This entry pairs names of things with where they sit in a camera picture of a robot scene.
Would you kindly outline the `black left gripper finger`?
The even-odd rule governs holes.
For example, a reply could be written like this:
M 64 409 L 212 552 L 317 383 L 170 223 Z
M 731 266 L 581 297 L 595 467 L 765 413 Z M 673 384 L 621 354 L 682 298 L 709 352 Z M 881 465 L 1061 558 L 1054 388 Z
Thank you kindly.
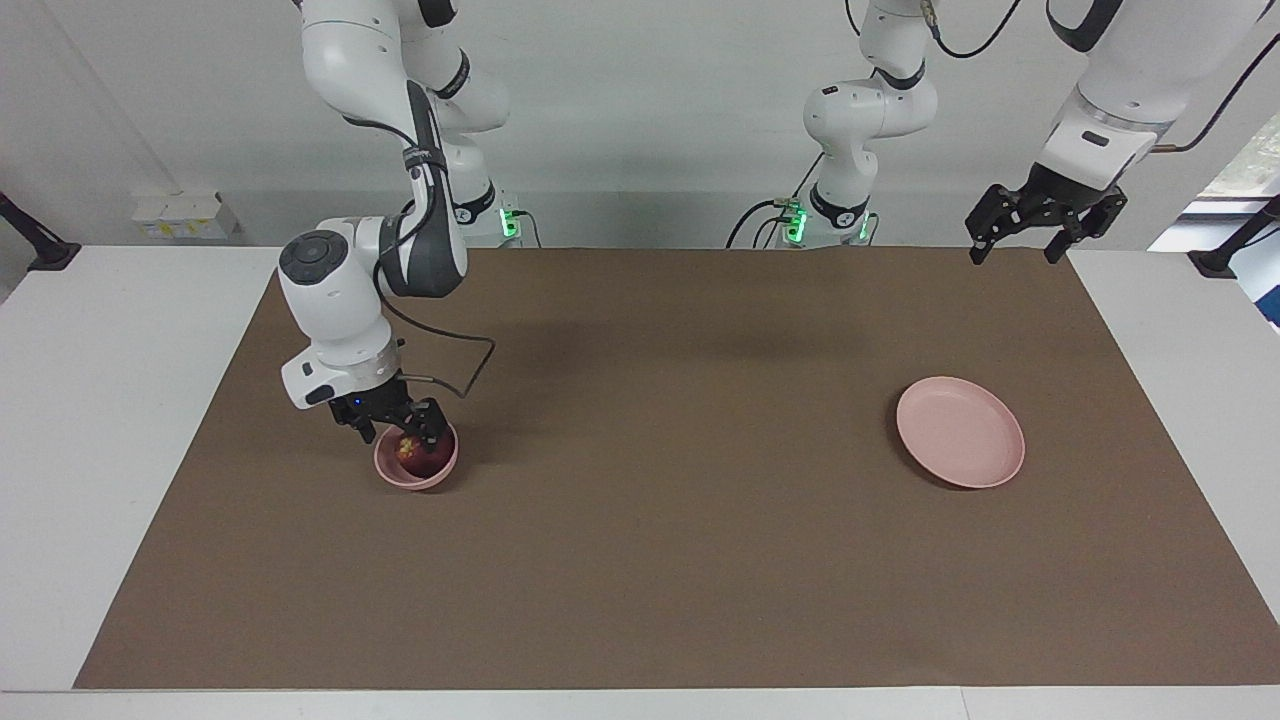
M 1037 227 L 1044 219 L 1046 204 L 1044 193 L 1028 188 L 988 187 L 965 218 L 972 263 L 983 264 L 998 241 Z
M 1126 205 L 1125 193 L 1108 193 L 1083 215 L 1068 211 L 1061 219 L 1061 229 L 1044 247 L 1044 259 L 1050 264 L 1057 264 L 1083 240 L 1102 237 Z

